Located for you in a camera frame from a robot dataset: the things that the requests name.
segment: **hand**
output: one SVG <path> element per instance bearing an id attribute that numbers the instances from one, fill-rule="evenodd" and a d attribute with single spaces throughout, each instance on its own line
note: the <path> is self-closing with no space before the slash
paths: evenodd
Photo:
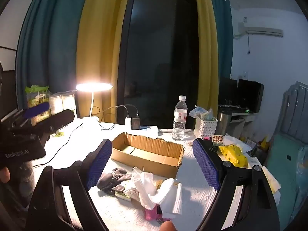
<path id="1" fill-rule="evenodd" d="M 159 231 L 177 231 L 171 221 L 165 221 Z"/>
<path id="2" fill-rule="evenodd" d="M 10 180 L 10 171 L 7 167 L 4 167 L 0 170 L 0 181 L 3 183 L 7 183 Z"/>

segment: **bottle label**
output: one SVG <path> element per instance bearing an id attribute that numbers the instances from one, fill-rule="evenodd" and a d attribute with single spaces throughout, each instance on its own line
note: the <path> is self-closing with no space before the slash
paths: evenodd
<path id="1" fill-rule="evenodd" d="M 173 120 L 175 122 L 186 122 L 187 112 L 174 112 Z"/>

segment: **air conditioner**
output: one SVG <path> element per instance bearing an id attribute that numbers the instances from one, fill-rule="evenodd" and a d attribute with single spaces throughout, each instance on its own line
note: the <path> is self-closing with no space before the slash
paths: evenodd
<path id="1" fill-rule="evenodd" d="M 283 37 L 283 30 L 277 28 L 265 28 L 265 27 L 246 27 L 243 22 L 238 24 L 238 31 L 240 35 L 244 34 L 259 34 Z"/>

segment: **gray padded headboard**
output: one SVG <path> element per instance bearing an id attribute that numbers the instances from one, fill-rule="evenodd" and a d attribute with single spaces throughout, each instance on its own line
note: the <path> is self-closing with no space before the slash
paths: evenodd
<path id="1" fill-rule="evenodd" d="M 308 85 L 296 82 L 284 93 L 277 133 L 308 144 Z"/>

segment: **water bottle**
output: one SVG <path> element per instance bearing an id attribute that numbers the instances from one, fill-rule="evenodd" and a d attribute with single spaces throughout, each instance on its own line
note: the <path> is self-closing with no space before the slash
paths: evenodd
<path id="1" fill-rule="evenodd" d="M 181 141 L 184 137 L 184 130 L 187 116 L 187 105 L 185 103 L 186 96 L 180 95 L 179 102 L 174 109 L 172 139 Z"/>

